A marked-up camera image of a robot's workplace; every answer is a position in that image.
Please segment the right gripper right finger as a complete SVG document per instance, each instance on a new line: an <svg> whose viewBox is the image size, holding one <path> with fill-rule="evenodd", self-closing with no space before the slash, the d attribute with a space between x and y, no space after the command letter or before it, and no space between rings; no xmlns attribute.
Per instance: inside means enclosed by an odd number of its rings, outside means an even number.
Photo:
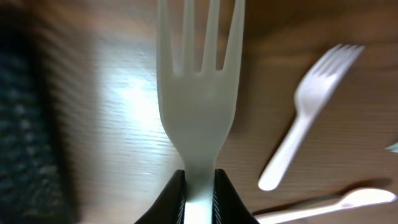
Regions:
<svg viewBox="0 0 398 224"><path fill-rule="evenodd" d="M223 169L215 170L212 224L259 224L243 204Z"/></svg>

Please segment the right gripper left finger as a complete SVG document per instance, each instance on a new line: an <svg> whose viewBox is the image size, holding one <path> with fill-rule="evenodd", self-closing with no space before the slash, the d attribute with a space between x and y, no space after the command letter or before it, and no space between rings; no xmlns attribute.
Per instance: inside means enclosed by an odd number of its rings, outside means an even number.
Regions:
<svg viewBox="0 0 398 224"><path fill-rule="evenodd" d="M153 205L135 224L184 224L185 171L176 170Z"/></svg>

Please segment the white plastic fork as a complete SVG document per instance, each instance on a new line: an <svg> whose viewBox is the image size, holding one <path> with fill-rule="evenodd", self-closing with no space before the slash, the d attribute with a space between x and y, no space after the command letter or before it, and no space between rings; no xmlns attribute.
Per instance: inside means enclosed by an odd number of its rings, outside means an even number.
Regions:
<svg viewBox="0 0 398 224"><path fill-rule="evenodd" d="M245 0L234 3L221 70L216 68L220 2L210 1L202 67L195 71L194 2L183 10L182 69L173 68L167 1L157 9L156 67L165 133L185 166L186 224L211 223L215 162L234 121L243 51Z"/></svg>
<svg viewBox="0 0 398 224"><path fill-rule="evenodd" d="M338 44L303 76L294 94L296 117L259 178L257 184L261 190L274 190L282 182L315 118L364 49L363 45Z"/></svg>

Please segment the pale blue plastic fork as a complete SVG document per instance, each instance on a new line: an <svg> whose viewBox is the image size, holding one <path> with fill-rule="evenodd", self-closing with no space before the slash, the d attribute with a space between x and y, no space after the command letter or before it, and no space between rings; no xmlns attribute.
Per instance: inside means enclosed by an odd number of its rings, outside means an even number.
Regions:
<svg viewBox="0 0 398 224"><path fill-rule="evenodd" d="M390 146L387 146L386 149L390 152L398 153L398 142L396 142Z"/></svg>

